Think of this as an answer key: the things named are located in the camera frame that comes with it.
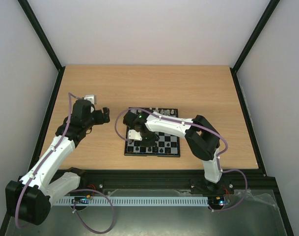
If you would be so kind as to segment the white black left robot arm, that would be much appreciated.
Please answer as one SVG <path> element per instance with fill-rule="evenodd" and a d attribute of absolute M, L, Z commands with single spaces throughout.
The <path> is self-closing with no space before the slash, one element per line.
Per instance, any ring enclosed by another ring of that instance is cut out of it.
<path fill-rule="evenodd" d="M 52 178 L 87 132 L 109 121 L 109 108 L 96 110 L 94 96 L 69 103 L 68 116 L 42 157 L 29 172 L 18 181 L 10 181 L 5 188 L 7 213 L 14 217 L 17 228 L 22 228 L 20 220 L 42 224 L 52 206 L 79 187 L 82 174 L 79 169 L 67 171 L 55 181 Z"/>

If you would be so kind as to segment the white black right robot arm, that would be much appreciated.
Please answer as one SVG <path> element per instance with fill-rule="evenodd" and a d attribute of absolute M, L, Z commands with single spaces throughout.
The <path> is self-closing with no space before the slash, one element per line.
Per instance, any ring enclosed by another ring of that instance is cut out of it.
<path fill-rule="evenodd" d="M 159 132 L 185 139 L 193 155 L 203 163 L 207 189 L 216 193 L 223 187 L 218 159 L 220 135 L 203 116 L 177 118 L 156 111 L 143 109 L 135 114 L 129 110 L 123 123 L 129 129 L 128 140 L 138 141 L 143 147 L 154 147 Z"/>

